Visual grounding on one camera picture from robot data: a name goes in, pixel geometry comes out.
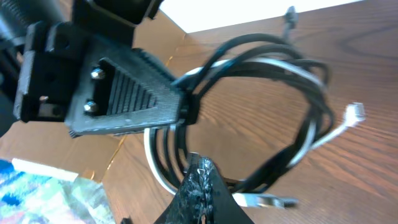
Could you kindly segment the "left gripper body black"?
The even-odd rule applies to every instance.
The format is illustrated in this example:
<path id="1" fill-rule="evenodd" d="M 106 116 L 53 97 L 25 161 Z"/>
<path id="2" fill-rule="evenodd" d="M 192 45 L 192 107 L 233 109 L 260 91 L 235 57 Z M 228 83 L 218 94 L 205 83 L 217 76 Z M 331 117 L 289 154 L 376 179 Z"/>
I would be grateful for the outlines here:
<path id="1" fill-rule="evenodd" d="M 65 21 L 53 1 L 13 1 L 12 15 L 25 26 L 15 117 L 65 122 L 86 51 L 134 49 L 135 27 L 153 18 L 159 6 L 159 1 L 75 0 Z"/>

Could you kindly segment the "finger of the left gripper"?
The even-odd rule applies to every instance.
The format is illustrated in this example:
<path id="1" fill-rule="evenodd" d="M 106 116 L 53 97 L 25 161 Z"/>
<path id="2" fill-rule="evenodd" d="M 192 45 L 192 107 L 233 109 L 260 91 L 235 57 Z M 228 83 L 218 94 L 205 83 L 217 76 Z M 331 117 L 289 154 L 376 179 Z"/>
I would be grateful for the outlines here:
<path id="1" fill-rule="evenodd" d="M 89 48 L 65 118 L 75 136 L 126 134 L 192 124 L 197 110 L 184 86 L 142 49 Z"/>

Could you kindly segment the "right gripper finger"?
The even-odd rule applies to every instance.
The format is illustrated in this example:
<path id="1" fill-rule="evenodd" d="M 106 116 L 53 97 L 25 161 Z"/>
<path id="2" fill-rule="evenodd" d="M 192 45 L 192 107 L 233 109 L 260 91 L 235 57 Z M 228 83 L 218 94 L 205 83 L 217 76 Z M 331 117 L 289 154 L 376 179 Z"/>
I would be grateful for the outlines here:
<path id="1" fill-rule="evenodd" d="M 169 206 L 156 223 L 248 224 L 252 220 L 235 202 L 216 164 L 197 153 Z"/>

